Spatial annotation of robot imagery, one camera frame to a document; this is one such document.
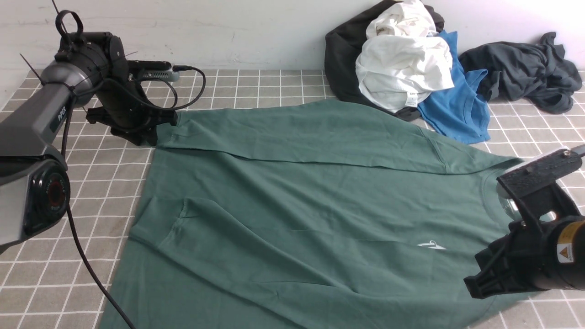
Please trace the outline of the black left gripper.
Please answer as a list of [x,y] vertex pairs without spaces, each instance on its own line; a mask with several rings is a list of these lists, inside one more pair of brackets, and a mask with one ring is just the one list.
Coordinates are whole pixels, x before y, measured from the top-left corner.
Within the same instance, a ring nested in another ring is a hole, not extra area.
[[155,106],[142,88],[143,81],[136,81],[129,73],[125,59],[113,60],[96,96],[101,106],[90,108],[86,120],[90,124],[101,123],[111,129],[111,134],[140,146],[155,146],[159,125],[177,125],[175,110]]

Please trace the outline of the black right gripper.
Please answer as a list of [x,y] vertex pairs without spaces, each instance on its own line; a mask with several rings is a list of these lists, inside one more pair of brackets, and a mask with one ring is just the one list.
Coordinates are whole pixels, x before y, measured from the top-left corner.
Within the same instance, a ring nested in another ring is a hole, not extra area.
[[480,272],[464,283],[472,298],[585,287],[584,216],[553,183],[522,198],[521,219],[475,259]]

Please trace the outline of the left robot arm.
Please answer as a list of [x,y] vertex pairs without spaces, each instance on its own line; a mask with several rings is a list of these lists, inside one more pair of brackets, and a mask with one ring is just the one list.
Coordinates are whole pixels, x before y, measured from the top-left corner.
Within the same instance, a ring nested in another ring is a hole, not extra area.
[[0,125],[1,250],[55,226],[71,199],[65,156],[53,141],[74,108],[96,96],[90,124],[137,146],[157,142],[156,128],[175,125],[174,110],[150,102],[143,81],[180,77],[169,62],[126,60],[122,41],[109,32],[62,33],[55,59],[41,74],[42,87]]

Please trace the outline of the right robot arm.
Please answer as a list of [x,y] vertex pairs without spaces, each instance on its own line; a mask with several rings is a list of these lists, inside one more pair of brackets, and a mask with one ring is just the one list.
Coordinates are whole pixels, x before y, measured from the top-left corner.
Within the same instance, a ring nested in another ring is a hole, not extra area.
[[557,184],[514,196],[521,219],[478,252],[480,272],[464,283],[472,298],[584,289],[584,216]]

